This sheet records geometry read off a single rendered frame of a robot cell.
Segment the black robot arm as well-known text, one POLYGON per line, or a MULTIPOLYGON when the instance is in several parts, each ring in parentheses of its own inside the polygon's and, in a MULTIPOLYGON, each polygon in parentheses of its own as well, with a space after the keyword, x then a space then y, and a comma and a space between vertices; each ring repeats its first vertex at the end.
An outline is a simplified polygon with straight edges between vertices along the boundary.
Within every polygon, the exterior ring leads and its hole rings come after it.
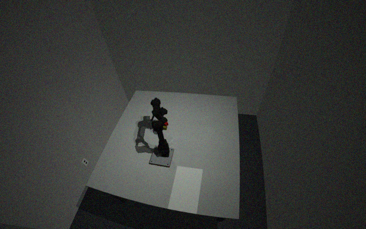
POLYGON ((152 128, 154 129, 155 132, 157 132, 158 137, 159 137, 159 144, 158 144, 158 150, 160 153, 162 153, 162 157, 169 157, 169 146, 168 143, 166 141, 166 139, 164 139, 163 137, 163 118, 160 116, 159 112, 162 111, 162 116, 164 116, 165 114, 167 114, 167 110, 163 107, 160 108, 160 100, 155 97, 155 99, 153 99, 151 101, 151 105, 153 106, 153 116, 151 119, 152 122, 152 128), (155 116, 159 116, 162 120, 159 121, 153 121, 155 116))

